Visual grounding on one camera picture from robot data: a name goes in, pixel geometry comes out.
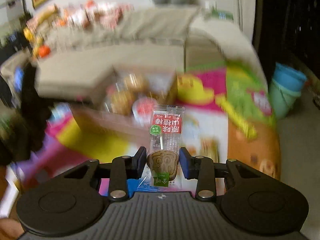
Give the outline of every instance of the yellow duck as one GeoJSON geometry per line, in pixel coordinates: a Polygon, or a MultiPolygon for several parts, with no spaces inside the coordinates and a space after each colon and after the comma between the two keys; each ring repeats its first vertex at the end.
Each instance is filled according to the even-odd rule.
{"type": "Polygon", "coordinates": [[[187,104],[205,106],[214,101],[214,91],[204,88],[200,78],[185,74],[178,77],[178,99],[187,104]]]}

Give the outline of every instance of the cardboard box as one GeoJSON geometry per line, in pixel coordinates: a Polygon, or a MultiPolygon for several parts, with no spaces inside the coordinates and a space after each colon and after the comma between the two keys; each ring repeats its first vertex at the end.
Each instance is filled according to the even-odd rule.
{"type": "Polygon", "coordinates": [[[113,131],[124,136],[129,141],[137,143],[139,146],[149,148],[150,133],[149,126],[141,126],[134,120],[133,116],[123,116],[119,114],[102,111],[101,106],[106,97],[106,88],[115,84],[123,73],[134,73],[143,75],[164,75],[168,74],[169,86],[167,91],[163,91],[163,97],[158,100],[160,105],[171,105],[175,102],[177,95],[177,74],[171,68],[153,68],[143,66],[113,66],[100,82],[88,92],[85,100],[90,102],[90,106],[71,105],[74,119],[81,129],[92,132],[113,131]]]}

